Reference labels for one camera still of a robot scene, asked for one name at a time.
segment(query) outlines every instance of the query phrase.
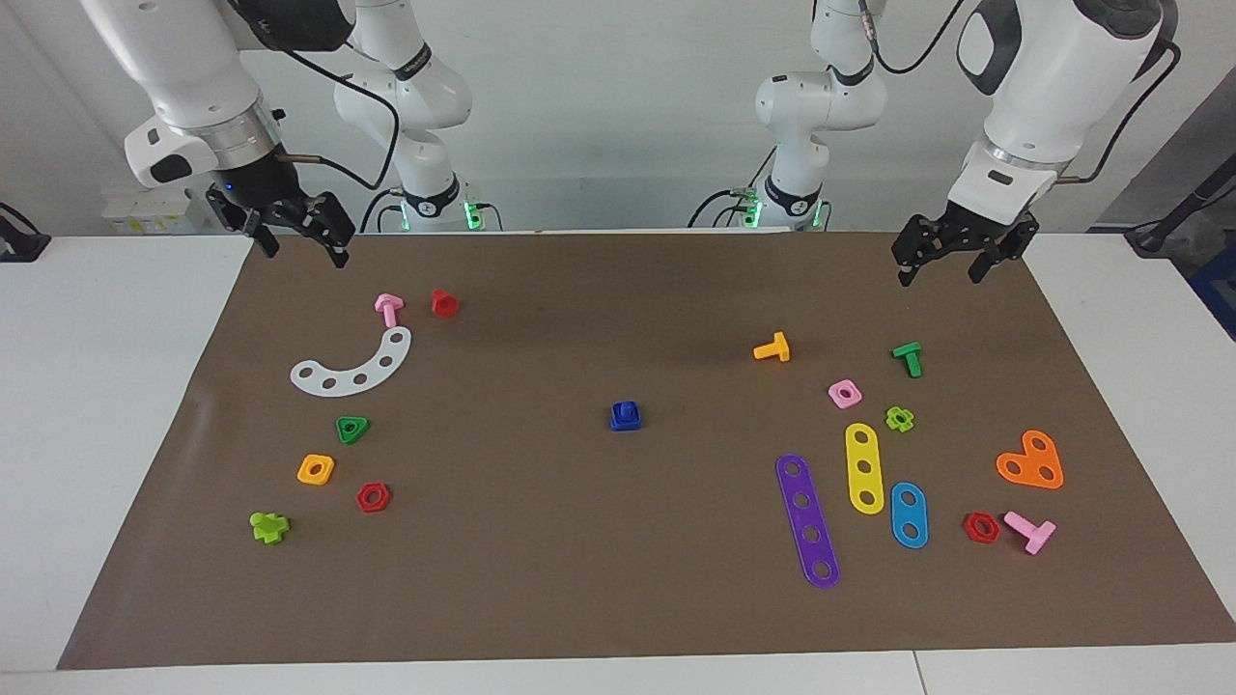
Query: pink t-shaped piece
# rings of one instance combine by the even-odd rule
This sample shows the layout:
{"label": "pink t-shaped piece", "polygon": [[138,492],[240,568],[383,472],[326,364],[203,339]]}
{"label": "pink t-shaped piece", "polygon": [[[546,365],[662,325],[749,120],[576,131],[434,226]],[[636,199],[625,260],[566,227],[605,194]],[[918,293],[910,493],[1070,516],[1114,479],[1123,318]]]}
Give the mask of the pink t-shaped piece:
{"label": "pink t-shaped piece", "polygon": [[402,308],[403,299],[396,297],[394,294],[378,294],[377,301],[373,302],[373,310],[382,313],[382,320],[386,322],[387,328],[394,328],[398,325],[394,320],[394,313]]}
{"label": "pink t-shaped piece", "polygon": [[1035,526],[1017,512],[1006,513],[1005,523],[1011,526],[1017,533],[1026,537],[1026,552],[1031,555],[1037,555],[1038,550],[1043,547],[1043,543],[1047,543],[1047,539],[1056,533],[1054,523],[1043,522],[1043,526]]}
{"label": "pink t-shaped piece", "polygon": [[847,378],[829,386],[828,397],[833,399],[833,403],[837,403],[838,408],[844,411],[850,406],[857,406],[863,399],[863,393],[854,386],[853,381]]}

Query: red plastic piece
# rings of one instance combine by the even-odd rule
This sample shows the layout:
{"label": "red plastic piece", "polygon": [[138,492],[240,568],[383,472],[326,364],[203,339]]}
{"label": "red plastic piece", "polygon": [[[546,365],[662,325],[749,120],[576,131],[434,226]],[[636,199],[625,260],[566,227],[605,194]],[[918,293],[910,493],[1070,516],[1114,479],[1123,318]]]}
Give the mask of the red plastic piece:
{"label": "red plastic piece", "polygon": [[459,313],[460,301],[445,289],[435,289],[429,296],[429,307],[438,318],[449,319]]}
{"label": "red plastic piece", "polygon": [[996,518],[986,512],[970,512],[965,514],[965,534],[976,543],[995,543],[1000,538],[1000,524]]}
{"label": "red plastic piece", "polygon": [[356,505],[365,513],[381,512],[391,503],[391,488],[384,482],[366,482],[356,493]]}

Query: brown mat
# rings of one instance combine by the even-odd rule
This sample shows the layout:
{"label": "brown mat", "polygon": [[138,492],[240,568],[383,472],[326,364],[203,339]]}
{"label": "brown mat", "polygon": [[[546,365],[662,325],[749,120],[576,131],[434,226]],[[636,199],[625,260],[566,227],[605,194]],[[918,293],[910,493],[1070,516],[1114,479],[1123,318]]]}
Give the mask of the brown mat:
{"label": "brown mat", "polygon": [[[895,278],[887,235],[358,239],[337,272],[310,244],[251,254],[61,668],[1057,647],[1236,641],[1236,626],[1020,263]],[[464,302],[429,314],[434,287]],[[408,299],[403,367],[315,398],[288,380],[350,367]],[[789,364],[750,350],[786,331]],[[926,376],[889,350],[918,340]],[[861,404],[838,411],[829,383]],[[611,433],[634,398],[644,429]],[[918,427],[890,432],[892,404]],[[117,401],[116,407],[124,407]],[[373,427],[353,446],[339,416]],[[845,486],[845,427],[880,432],[885,486],[916,482],[931,543]],[[1038,428],[1065,486],[995,458]],[[295,480],[336,458],[325,487]],[[812,465],[839,555],[801,574],[774,464]],[[362,484],[393,488],[362,514]],[[1038,556],[967,512],[1059,531]],[[281,545],[248,516],[292,519]]]}

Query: white backdrop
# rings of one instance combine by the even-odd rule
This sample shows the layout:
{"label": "white backdrop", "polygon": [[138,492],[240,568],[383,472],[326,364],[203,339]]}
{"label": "white backdrop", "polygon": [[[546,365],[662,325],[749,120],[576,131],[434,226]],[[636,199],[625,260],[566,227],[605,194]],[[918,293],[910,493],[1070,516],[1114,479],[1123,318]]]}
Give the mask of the white backdrop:
{"label": "white backdrop", "polygon": [[[98,211],[66,199],[54,184],[132,185],[114,162],[115,145],[147,117],[150,104],[94,35],[74,0],[0,0],[101,125],[101,155],[64,160],[61,148],[33,156],[56,160],[41,179],[42,195],[15,200],[31,214],[66,207],[74,223],[56,231],[90,232]],[[468,80],[472,119],[441,132],[456,169],[483,199],[497,203],[510,228],[681,226],[708,193],[740,185],[771,146],[754,115],[754,93],[768,75],[818,69],[808,45],[810,1],[760,4],[716,0],[415,0],[435,56]],[[894,1],[881,25],[886,57],[917,56],[950,0]],[[1065,187],[1036,205],[1044,230],[1082,231],[1146,164],[1193,109],[1236,66],[1236,7],[1230,0],[1183,2],[1177,75],[1146,104],[1099,182]],[[957,22],[937,53],[906,77],[889,77],[887,113],[875,127],[827,136],[833,162],[826,198],[837,205],[834,229],[900,229],[912,213],[934,216],[960,160],[980,132],[988,100],[957,68]],[[9,49],[4,49],[9,66]],[[352,54],[319,57],[347,70]],[[372,176],[382,150],[334,113],[332,85],[268,53],[246,53],[283,121],[290,151],[320,152]],[[1141,85],[1126,94],[1124,108]],[[23,99],[46,99],[25,89]],[[6,94],[5,103],[11,98]],[[1077,169],[1089,172],[1119,113],[1101,124]],[[12,143],[54,134],[30,132],[0,109],[0,156]],[[110,163],[85,160],[111,157]],[[358,214],[368,193],[329,169],[304,167],[305,188],[329,188]],[[0,167],[0,195],[11,172]]]}

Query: pink bolt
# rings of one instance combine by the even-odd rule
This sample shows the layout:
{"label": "pink bolt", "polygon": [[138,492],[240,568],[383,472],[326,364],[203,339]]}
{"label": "pink bolt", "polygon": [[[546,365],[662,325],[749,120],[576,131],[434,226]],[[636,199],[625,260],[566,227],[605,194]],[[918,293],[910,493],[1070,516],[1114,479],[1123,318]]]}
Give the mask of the pink bolt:
{"label": "pink bolt", "polygon": [[1056,533],[1056,524],[1052,522],[1043,522],[1043,526],[1035,526],[1026,521],[1026,517],[1018,514],[1017,512],[1009,512],[1005,514],[1005,523],[1011,526],[1014,531],[1026,537],[1026,552],[1031,555],[1037,555],[1038,550],[1047,543],[1047,539]]}
{"label": "pink bolt", "polygon": [[394,313],[402,308],[403,299],[396,297],[394,294],[378,294],[377,302],[373,303],[373,310],[382,313],[382,320],[386,322],[387,328],[394,328],[397,325]]}

